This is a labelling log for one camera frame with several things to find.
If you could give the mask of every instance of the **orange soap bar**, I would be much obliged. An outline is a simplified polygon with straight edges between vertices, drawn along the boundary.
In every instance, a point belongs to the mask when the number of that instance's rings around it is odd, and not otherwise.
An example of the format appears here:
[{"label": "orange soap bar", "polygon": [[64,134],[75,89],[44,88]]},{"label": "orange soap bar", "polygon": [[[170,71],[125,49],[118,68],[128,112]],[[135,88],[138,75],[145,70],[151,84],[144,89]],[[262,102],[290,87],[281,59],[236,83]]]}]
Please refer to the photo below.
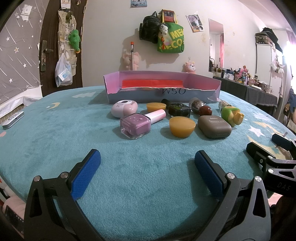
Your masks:
[{"label": "orange soap bar", "polygon": [[166,104],[158,102],[148,103],[146,106],[149,113],[157,110],[165,110],[166,108]]},{"label": "orange soap bar", "polygon": [[186,138],[194,131],[196,123],[183,116],[172,117],[169,121],[170,131],[176,137]]}]

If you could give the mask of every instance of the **black backpack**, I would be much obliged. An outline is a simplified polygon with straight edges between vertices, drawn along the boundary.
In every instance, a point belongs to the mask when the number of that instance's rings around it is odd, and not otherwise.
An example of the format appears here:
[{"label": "black backpack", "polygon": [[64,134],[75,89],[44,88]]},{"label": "black backpack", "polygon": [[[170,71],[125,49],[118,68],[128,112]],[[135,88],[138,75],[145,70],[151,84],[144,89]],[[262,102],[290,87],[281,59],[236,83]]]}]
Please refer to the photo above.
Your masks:
[{"label": "black backpack", "polygon": [[161,23],[159,18],[157,17],[156,12],[154,12],[151,16],[145,17],[143,23],[140,24],[140,40],[146,40],[157,44],[160,25]]}]

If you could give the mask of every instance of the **brown door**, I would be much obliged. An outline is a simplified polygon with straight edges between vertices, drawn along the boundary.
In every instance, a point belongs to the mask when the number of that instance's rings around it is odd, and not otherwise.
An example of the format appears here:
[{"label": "brown door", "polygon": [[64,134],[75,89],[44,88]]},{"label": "brown door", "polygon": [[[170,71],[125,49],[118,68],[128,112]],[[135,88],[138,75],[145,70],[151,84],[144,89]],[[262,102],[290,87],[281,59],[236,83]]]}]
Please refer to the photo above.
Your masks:
[{"label": "brown door", "polygon": [[[76,29],[79,32],[79,35],[82,33],[82,22],[84,9],[87,0],[71,0],[71,11],[76,20]],[[45,55],[45,65],[46,70],[44,72],[41,71],[41,65],[39,65],[40,70],[40,82],[41,82],[41,90],[42,95],[46,96],[53,92],[67,90],[67,89],[75,89],[82,87],[82,72],[81,72],[81,52],[76,54],[77,62],[76,62],[76,74],[73,76],[73,83],[67,86],[57,87],[54,73],[55,67],[59,60],[58,46],[57,46],[57,33],[59,28],[59,15],[58,11],[61,9],[61,1],[60,0],[49,0],[40,36],[40,46],[39,46],[39,59],[41,60],[41,51],[42,51],[42,41],[47,41],[47,49],[53,50],[53,52],[46,52]]]}]

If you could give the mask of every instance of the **green toy figure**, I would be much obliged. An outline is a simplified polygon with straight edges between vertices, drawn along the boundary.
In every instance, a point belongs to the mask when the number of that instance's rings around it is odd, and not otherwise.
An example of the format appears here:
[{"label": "green toy figure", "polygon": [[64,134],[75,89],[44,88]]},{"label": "green toy figure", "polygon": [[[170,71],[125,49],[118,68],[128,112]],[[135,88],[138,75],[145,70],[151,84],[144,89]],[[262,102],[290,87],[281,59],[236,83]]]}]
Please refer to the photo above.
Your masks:
[{"label": "green toy figure", "polygon": [[229,124],[231,127],[235,125],[240,125],[244,119],[244,114],[240,112],[239,108],[233,106],[225,106],[222,109],[221,117]]},{"label": "green toy figure", "polygon": [[79,48],[79,42],[81,41],[80,40],[80,37],[79,37],[79,34],[78,34],[78,30],[77,29],[74,29],[70,35],[69,35],[69,44],[71,44],[71,46],[73,47],[73,49],[75,49],[76,53],[80,53],[80,48]]}]

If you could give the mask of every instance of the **green tote bag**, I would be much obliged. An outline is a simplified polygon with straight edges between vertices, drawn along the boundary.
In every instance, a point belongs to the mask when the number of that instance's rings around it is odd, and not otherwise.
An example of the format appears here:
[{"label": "green tote bag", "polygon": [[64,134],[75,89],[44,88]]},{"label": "green tote bag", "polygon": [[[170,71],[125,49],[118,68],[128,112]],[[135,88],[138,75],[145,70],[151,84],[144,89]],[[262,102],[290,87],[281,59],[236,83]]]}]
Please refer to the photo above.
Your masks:
[{"label": "green tote bag", "polygon": [[161,53],[182,53],[184,51],[183,27],[178,24],[175,14],[174,19],[174,23],[165,23],[162,13],[162,24],[168,27],[168,33],[162,35],[159,31],[157,50]]}]

